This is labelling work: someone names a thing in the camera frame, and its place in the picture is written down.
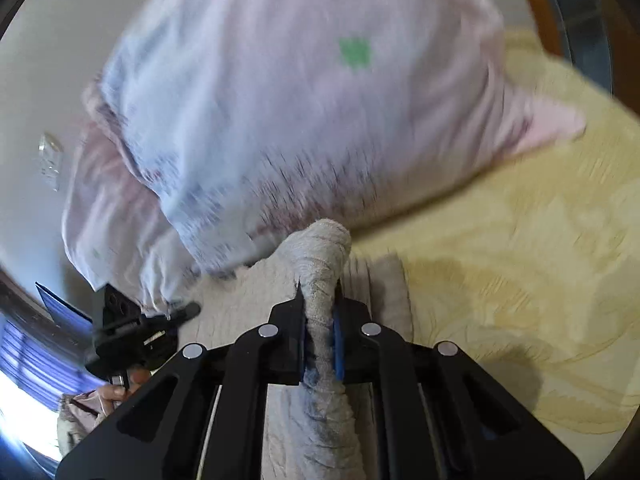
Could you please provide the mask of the person's left hand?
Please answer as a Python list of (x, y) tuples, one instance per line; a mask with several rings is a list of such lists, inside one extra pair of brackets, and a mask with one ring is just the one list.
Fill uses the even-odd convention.
[(101, 410), (105, 416), (111, 415), (152, 377), (146, 368), (136, 367), (128, 370), (128, 386), (107, 384), (100, 387), (98, 393)]

